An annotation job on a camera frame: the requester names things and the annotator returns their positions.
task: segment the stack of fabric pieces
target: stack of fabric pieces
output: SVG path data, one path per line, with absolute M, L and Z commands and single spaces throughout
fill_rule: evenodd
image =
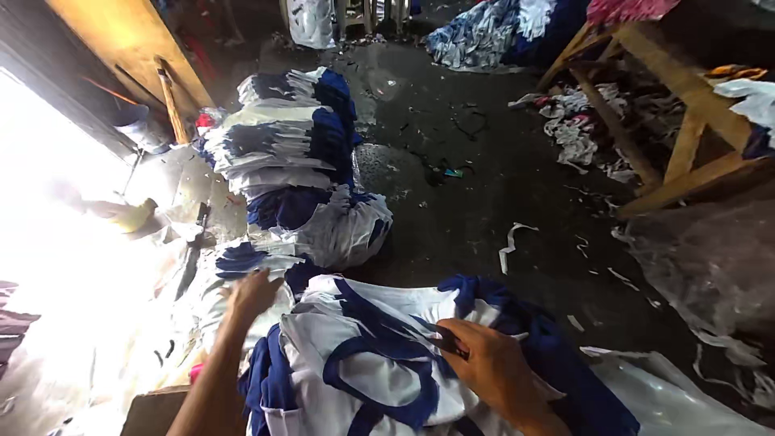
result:
M 289 269 L 307 282 L 261 338 L 239 380 L 250 433 L 521 434 L 479 401 L 429 338 L 450 317 L 523 337 L 534 380 L 578 435 L 637 434 L 639 423 L 565 342 L 553 318 L 504 286 L 457 275 L 396 289 Z
M 196 147 L 245 196 L 248 224 L 335 270 L 379 251 L 392 213 L 384 196 L 355 192 L 353 147 L 362 138 L 344 78 L 324 67 L 254 74 L 238 91 L 244 107 Z

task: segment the wooden table leg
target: wooden table leg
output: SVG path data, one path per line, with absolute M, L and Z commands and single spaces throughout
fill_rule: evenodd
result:
M 576 32 L 576 36 L 573 37 L 572 40 L 568 43 L 568 45 L 565 47 L 562 53 L 557 57 L 557 59 L 554 60 L 554 63 L 551 67 L 549 67 L 548 70 L 546 70 L 546 73 L 543 74 L 543 77 L 541 77 L 541 80 L 538 82 L 538 88 L 539 92 L 544 92 L 549 87 L 549 84 L 552 83 L 552 79 L 554 79 L 554 76 L 557 75 L 557 73 L 560 72 L 560 70 L 563 69 L 563 64 L 565 64 L 565 60 L 574 52 L 576 51 L 576 47 L 584 41 L 584 39 L 587 38 L 587 35 L 592 30 L 592 25 L 589 22 L 586 22 L 581 29 L 579 29 L 578 32 Z
M 673 153 L 670 155 L 670 163 L 667 164 L 665 180 L 669 183 L 691 171 L 694 165 L 694 157 L 700 145 L 702 132 L 707 123 L 696 109 L 687 108 L 684 121 L 678 131 L 678 138 L 673 145 Z
M 707 188 L 720 177 L 733 173 L 740 168 L 761 164 L 765 159 L 744 160 L 736 151 L 726 154 L 713 162 L 675 178 L 670 183 L 660 186 L 654 192 L 633 200 L 618 211 L 618 217 L 625 219 L 640 213 L 649 212 L 667 206 L 683 197 Z
M 638 173 L 644 185 L 643 191 L 649 192 L 656 189 L 662 183 L 662 178 L 651 166 L 648 159 L 643 156 L 638 146 L 632 142 L 632 139 L 627 134 L 627 130 L 619 121 L 619 115 L 605 102 L 598 89 L 592 85 L 592 82 L 589 81 L 583 72 L 571 68 L 570 73 L 579 82 L 579 86 L 584 91 L 584 94 L 587 95 L 589 103 L 598 111 L 598 115 L 600 115 L 608 127 L 608 132 L 614 137 L 616 148 L 622 152 L 632 166 L 632 169 Z

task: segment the plastic bag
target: plastic bag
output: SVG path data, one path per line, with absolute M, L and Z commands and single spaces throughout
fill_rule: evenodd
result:
M 775 434 L 702 393 L 660 353 L 581 350 L 602 358 L 592 371 L 638 419 L 639 436 Z

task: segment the wooden table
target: wooden table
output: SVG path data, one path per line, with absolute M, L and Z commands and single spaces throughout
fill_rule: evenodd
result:
M 626 50 L 687 106 L 664 176 L 643 156 L 616 113 L 592 85 L 599 64 L 574 60 L 602 43 L 608 45 L 598 58 L 598 63 Z M 545 91 L 555 75 L 563 69 L 569 69 L 578 80 L 590 104 L 608 126 L 615 146 L 630 161 L 632 169 L 643 182 L 643 186 L 636 191 L 639 197 L 619 210 L 618 214 L 622 218 L 659 209 L 692 192 L 707 188 L 725 175 L 765 161 L 742 158 L 741 153 L 751 134 L 751 127 L 745 117 L 729 110 L 736 101 L 716 95 L 703 78 L 702 70 L 677 55 L 654 23 L 628 22 L 603 30 L 585 24 L 543 75 L 539 90 Z M 705 127 L 713 129 L 732 146 L 733 151 L 695 168 L 694 158 Z

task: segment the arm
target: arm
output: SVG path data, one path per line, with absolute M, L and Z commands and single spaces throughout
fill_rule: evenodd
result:
M 565 423 L 541 399 L 519 343 L 489 327 L 441 320 L 458 337 L 468 360 L 442 350 L 455 373 L 490 408 L 525 436 L 570 436 Z
M 252 272 L 234 285 L 212 353 L 167 436 L 245 434 L 245 399 L 237 393 L 239 355 L 250 325 L 272 305 L 283 282 L 268 277 L 268 269 Z

